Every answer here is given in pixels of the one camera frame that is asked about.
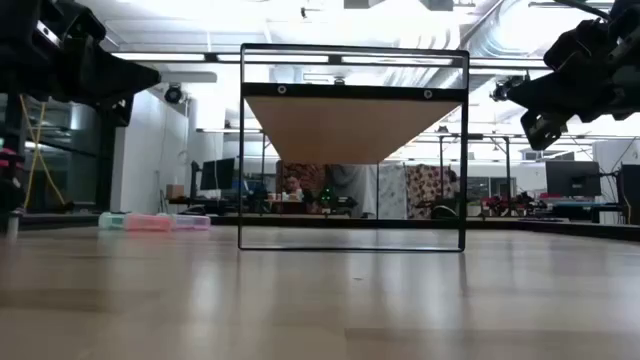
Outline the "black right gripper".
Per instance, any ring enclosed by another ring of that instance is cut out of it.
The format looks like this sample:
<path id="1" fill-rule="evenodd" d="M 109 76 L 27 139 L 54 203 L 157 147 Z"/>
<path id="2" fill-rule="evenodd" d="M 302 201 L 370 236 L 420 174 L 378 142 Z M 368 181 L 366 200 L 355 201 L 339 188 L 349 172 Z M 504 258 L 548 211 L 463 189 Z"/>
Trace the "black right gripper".
<path id="1" fill-rule="evenodd" d="M 526 109 L 521 125 L 534 150 L 558 140 L 573 116 L 622 121 L 640 112 L 640 0 L 614 0 L 607 12 L 587 0 L 554 1 L 595 17 L 562 33 L 547 50 L 547 75 L 507 93 Z"/>

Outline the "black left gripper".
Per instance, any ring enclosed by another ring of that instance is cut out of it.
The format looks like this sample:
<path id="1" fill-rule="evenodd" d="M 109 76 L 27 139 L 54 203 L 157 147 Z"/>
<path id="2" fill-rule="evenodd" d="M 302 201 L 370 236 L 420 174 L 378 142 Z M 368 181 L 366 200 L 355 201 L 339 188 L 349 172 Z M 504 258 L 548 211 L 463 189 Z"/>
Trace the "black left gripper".
<path id="1" fill-rule="evenodd" d="M 133 96 L 161 75 L 103 50 L 105 36 L 75 0 L 0 0 L 0 92 L 98 107 L 103 120 L 128 127 Z"/>

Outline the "teal plastic block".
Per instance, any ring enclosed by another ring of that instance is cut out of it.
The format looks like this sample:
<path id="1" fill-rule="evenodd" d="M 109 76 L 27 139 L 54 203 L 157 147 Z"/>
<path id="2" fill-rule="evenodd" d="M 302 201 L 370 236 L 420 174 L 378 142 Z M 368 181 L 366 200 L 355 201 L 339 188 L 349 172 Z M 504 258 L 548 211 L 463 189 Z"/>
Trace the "teal plastic block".
<path id="1" fill-rule="evenodd" d="M 98 226 L 103 230 L 123 230 L 126 213 L 103 212 L 98 219 Z"/>

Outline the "pink plastic block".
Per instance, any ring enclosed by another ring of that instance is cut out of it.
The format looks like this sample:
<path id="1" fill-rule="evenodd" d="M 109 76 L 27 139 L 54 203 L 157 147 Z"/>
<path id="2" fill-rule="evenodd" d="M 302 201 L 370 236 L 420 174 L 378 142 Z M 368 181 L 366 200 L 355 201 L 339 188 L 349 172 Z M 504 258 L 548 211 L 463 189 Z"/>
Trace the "pink plastic block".
<path id="1" fill-rule="evenodd" d="M 170 231 L 173 218 L 169 215 L 127 214 L 124 229 L 127 231 Z"/>

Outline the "long ceiling light strip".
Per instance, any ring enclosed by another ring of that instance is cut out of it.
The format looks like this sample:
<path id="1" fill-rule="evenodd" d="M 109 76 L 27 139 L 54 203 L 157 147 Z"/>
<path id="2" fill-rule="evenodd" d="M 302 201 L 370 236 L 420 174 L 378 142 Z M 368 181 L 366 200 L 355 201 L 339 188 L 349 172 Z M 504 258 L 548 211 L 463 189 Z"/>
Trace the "long ceiling light strip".
<path id="1" fill-rule="evenodd" d="M 141 63 L 221 63 L 239 64 L 239 53 L 144 53 L 116 52 L 114 56 Z M 245 54 L 246 64 L 291 64 L 329 66 L 383 67 L 462 67 L 460 57 L 355 56 L 343 54 Z M 546 69 L 541 59 L 529 58 L 471 58 L 471 68 L 478 69 Z"/>

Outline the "black computer monitor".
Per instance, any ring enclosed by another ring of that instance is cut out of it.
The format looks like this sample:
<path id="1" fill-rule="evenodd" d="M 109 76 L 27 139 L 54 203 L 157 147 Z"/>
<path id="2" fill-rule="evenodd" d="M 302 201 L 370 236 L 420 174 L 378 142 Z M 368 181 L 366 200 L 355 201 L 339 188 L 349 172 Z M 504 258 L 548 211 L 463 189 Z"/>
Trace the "black computer monitor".
<path id="1" fill-rule="evenodd" d="M 623 165 L 619 184 L 627 223 L 640 226 L 640 165 Z"/>
<path id="2" fill-rule="evenodd" d="M 547 193 L 559 197 L 601 195 L 600 167 L 593 161 L 547 161 Z"/>
<path id="3" fill-rule="evenodd" d="M 204 162 L 201 169 L 202 190 L 227 190 L 232 188 L 235 168 L 234 158 Z"/>

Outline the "dark background desk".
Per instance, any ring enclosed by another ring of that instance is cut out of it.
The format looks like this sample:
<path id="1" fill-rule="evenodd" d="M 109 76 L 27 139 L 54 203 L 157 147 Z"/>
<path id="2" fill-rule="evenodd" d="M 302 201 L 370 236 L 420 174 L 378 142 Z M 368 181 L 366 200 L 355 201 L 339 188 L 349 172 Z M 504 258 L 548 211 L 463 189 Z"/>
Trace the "dark background desk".
<path id="1" fill-rule="evenodd" d="M 185 209 L 179 211 L 184 215 L 226 216 L 238 212 L 237 202 L 227 198 L 179 197 L 169 199 L 168 203 L 185 206 Z"/>
<path id="2" fill-rule="evenodd" d="M 556 218 L 569 221 L 590 221 L 599 223 L 602 213 L 623 214 L 623 207 L 618 203 L 601 203 L 588 201 L 562 201 L 550 207 L 551 214 Z"/>

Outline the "black office chair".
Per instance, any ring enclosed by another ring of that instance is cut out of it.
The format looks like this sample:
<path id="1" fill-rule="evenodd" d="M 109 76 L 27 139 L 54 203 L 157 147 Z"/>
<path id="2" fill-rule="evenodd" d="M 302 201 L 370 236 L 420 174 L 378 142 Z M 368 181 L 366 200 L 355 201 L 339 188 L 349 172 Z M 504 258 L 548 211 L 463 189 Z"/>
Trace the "black office chair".
<path id="1" fill-rule="evenodd" d="M 431 207 L 432 220 L 449 220 L 458 217 L 459 201 L 456 198 L 437 198 Z"/>

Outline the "white patterned cloth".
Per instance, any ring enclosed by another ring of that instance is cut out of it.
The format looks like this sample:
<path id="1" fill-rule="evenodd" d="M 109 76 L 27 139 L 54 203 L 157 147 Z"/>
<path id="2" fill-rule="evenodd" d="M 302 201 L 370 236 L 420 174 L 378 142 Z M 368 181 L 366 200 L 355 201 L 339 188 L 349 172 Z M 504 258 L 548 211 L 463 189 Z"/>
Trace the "white patterned cloth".
<path id="1" fill-rule="evenodd" d="M 407 216 L 406 171 L 402 163 L 385 163 L 379 168 L 378 217 L 404 220 Z"/>

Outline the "person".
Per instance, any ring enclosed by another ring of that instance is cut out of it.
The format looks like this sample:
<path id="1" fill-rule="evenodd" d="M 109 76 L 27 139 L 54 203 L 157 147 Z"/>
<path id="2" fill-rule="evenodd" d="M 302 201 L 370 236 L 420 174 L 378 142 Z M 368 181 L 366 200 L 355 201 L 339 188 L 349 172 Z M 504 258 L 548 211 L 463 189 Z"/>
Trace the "person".
<path id="1" fill-rule="evenodd" d="M 304 200 L 304 190 L 300 180 L 294 176 L 288 176 L 283 181 L 283 192 L 286 194 L 287 201 L 302 202 Z"/>

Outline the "red mandala cloth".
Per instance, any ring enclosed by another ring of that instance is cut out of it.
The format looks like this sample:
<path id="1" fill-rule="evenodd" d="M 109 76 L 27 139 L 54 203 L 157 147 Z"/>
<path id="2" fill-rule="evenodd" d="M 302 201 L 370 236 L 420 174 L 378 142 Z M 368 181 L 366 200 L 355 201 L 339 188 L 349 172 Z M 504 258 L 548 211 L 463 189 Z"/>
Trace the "red mandala cloth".
<path id="1" fill-rule="evenodd" d="M 318 164 L 289 163 L 279 160 L 276 163 L 276 194 L 282 195 L 283 181 L 288 176 L 294 176 L 300 180 L 304 190 L 304 200 L 287 201 L 284 200 L 282 213 L 286 214 L 317 214 L 320 212 L 317 198 L 325 187 L 326 167 Z"/>

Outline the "grey hanging cloth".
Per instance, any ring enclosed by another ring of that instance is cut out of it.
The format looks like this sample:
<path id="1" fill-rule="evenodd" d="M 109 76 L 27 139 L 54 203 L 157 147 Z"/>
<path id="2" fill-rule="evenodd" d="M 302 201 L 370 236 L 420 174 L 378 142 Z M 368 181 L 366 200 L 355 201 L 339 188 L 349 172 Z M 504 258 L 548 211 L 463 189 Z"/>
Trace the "grey hanging cloth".
<path id="1" fill-rule="evenodd" d="M 330 182 L 338 196 L 355 200 L 351 211 L 354 218 L 374 218 L 377 215 L 377 167 L 375 165 L 330 165 Z"/>

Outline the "black metal workstation frame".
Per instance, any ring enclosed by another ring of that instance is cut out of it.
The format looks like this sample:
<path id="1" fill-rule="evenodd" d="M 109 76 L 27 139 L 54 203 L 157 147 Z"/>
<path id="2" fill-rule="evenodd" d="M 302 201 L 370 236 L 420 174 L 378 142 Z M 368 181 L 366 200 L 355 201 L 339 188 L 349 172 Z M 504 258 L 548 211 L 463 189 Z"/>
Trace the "black metal workstation frame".
<path id="1" fill-rule="evenodd" d="M 411 142 L 411 162 L 439 165 L 448 177 L 457 208 L 482 219 L 510 217 L 517 181 L 512 170 L 511 137 L 496 133 L 422 134 Z"/>

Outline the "black aluminium rig frame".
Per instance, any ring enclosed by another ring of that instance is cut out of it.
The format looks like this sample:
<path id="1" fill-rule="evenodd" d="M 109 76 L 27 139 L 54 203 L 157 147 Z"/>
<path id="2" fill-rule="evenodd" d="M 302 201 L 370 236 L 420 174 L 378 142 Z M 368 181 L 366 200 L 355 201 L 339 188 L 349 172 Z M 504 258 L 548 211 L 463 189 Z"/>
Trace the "black aluminium rig frame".
<path id="1" fill-rule="evenodd" d="M 45 230 L 71 227 L 90 227 L 98 224 L 97 214 L 31 214 L 19 220 L 21 230 Z M 353 219 L 324 217 L 213 217 L 213 225 L 261 226 L 261 227 L 306 227 L 336 229 L 430 229 L 456 230 L 456 220 L 397 220 L 397 219 Z M 614 239 L 640 243 L 640 226 L 605 225 L 584 222 L 549 222 L 536 219 L 516 218 L 470 218 L 468 230 L 530 231 L 563 234 L 601 239 Z"/>

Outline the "grey cylindrical post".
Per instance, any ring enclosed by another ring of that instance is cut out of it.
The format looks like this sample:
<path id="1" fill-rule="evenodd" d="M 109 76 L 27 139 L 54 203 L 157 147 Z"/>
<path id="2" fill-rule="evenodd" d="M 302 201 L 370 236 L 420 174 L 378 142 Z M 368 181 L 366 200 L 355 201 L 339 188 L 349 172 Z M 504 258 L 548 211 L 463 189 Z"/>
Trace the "grey cylindrical post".
<path id="1" fill-rule="evenodd" d="M 20 220 L 23 217 L 23 211 L 21 209 L 13 210 L 8 213 L 6 222 L 5 238 L 8 240 L 15 240 L 19 233 Z"/>

